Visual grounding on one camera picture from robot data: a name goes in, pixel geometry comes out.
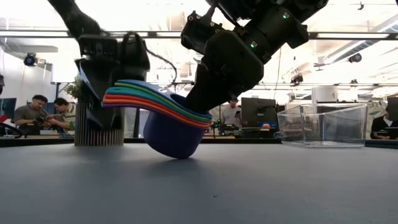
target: person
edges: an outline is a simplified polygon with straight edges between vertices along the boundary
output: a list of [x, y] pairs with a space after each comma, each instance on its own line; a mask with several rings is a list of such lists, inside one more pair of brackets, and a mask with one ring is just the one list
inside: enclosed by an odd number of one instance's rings
[[32, 98], [32, 102], [29, 105], [18, 107], [15, 110], [14, 117], [12, 122], [16, 126], [25, 126], [30, 124], [35, 124], [37, 121], [39, 122], [39, 126], [49, 127], [50, 125], [46, 122], [43, 122], [45, 117], [49, 115], [47, 111], [43, 109], [45, 104], [48, 102], [48, 99], [42, 95], [35, 95]]
[[48, 115], [45, 119], [48, 123], [63, 128], [64, 131], [74, 131], [76, 123], [76, 105], [69, 103], [64, 98], [54, 100], [54, 107], [60, 114]]
[[385, 115], [373, 119], [372, 132], [371, 132], [372, 139], [388, 140], [388, 139], [396, 139], [398, 137], [398, 136], [391, 136], [391, 134], [389, 134], [388, 136], [383, 136], [383, 135], [380, 135], [377, 133], [382, 130], [385, 130], [387, 127], [390, 127], [390, 128], [398, 127], [398, 122], [390, 121], [389, 118], [390, 118], [390, 114], [389, 114], [389, 110], [387, 107]]
[[233, 124], [239, 128], [236, 131], [226, 131], [226, 134], [239, 135], [242, 128], [242, 109], [237, 106], [238, 99], [228, 101], [229, 105], [221, 112], [221, 124]]

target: clear plastic container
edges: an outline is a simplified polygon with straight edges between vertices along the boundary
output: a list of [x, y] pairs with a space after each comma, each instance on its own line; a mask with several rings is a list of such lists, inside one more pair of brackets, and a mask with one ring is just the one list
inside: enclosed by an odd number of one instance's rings
[[325, 148], [365, 145], [366, 104], [301, 105], [277, 116], [283, 144]]

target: man in gray shirt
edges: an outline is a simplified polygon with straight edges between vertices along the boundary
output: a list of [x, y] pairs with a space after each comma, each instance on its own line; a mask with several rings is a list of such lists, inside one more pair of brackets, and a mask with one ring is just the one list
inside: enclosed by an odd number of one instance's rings
[[26, 106], [21, 106], [15, 110], [14, 118], [12, 119], [16, 126], [34, 124], [37, 119], [45, 119], [49, 114], [43, 109], [48, 99], [42, 95], [35, 95], [32, 98], [32, 103]]
[[236, 105], [238, 103], [236, 98], [228, 103], [229, 105], [221, 112], [221, 124], [234, 124], [239, 130], [226, 131], [226, 134], [238, 135], [242, 128], [242, 109]]

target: gray table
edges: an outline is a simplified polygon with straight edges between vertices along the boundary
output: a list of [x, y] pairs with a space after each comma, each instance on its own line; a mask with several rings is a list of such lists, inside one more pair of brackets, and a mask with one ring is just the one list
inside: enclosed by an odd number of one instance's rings
[[2, 148], [0, 223], [396, 224], [398, 150]]

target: ribbed cylinder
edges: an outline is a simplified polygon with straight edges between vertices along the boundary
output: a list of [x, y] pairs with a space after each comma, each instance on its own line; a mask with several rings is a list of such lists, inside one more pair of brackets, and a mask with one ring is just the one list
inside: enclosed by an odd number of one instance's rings
[[90, 128], [86, 116], [87, 103], [76, 105], [75, 146], [122, 146], [124, 142], [124, 109], [121, 110], [121, 128], [98, 131]]

